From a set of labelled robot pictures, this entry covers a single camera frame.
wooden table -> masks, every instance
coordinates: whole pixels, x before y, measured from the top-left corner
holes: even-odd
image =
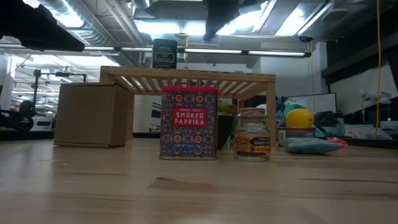
[[[242,108],[245,100],[266,91],[271,145],[276,146],[275,75],[102,66],[100,81],[115,82],[132,93],[127,122],[129,137],[132,137],[134,95],[161,95],[161,88],[166,85],[214,86],[219,88],[220,98],[238,99]]]
[[[157,139],[116,149],[0,142],[0,223],[397,223],[398,151],[158,155]]]

duct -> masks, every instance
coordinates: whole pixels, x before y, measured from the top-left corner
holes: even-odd
[[[146,9],[152,4],[152,0],[132,0],[132,4],[137,9]]]
[[[47,9],[53,9],[61,15],[68,14],[66,2],[84,22],[80,29],[75,29],[73,32],[79,35],[87,44],[103,47],[119,45],[80,0],[38,0],[38,2]],[[132,62],[125,53],[108,57],[122,66],[136,65],[136,62]]]

black equipment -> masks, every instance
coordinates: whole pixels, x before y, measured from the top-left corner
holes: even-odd
[[[19,39],[22,46],[33,50],[66,50],[82,52],[84,43],[57,25],[43,5],[32,8],[22,0],[1,1],[0,39],[4,35]]]
[[[24,112],[28,112],[29,103],[25,103],[23,109],[21,110],[21,106],[19,108],[20,112],[17,111],[8,111],[2,110],[0,107],[0,126],[5,128],[12,128],[16,131],[29,131],[33,128],[34,122],[32,116],[30,114],[25,114]]]

ceiling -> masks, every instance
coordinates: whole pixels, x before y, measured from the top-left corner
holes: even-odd
[[[315,42],[338,39],[373,20],[376,16],[375,0],[334,0],[333,5],[314,23],[303,30],[324,7],[325,0],[268,0],[252,11],[239,16],[219,31],[211,42],[204,42],[206,8],[201,1],[153,1],[144,10],[131,7],[130,0],[24,0],[31,6],[39,3],[51,7],[52,2],[68,4],[62,9],[68,14],[51,11],[60,25],[86,45],[100,46],[151,46],[154,38],[177,40],[179,46],[206,49],[286,50],[308,51],[308,44],[299,41],[297,35],[310,36]],[[396,0],[381,1],[381,12],[397,4]],[[323,19],[329,14],[330,20]],[[188,44],[176,32],[189,34]],[[18,43],[5,37],[1,42]],[[32,91],[33,71],[66,71],[87,73],[89,82],[97,82],[101,65],[139,65],[145,62],[140,53],[129,52],[110,55],[104,52],[33,52],[31,50],[3,50],[16,61],[17,66],[25,59],[24,66],[16,71],[14,91]],[[258,56],[189,54],[187,63],[243,63],[251,68]],[[67,78],[82,82],[82,78]],[[54,77],[40,78],[40,91],[59,91],[59,84],[69,82]],[[20,96],[14,95],[14,103]]]

light wood tabletop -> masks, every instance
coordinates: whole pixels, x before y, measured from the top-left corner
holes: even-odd
[[[398,151],[158,155],[158,139],[116,149],[0,142],[0,223],[397,223]]]

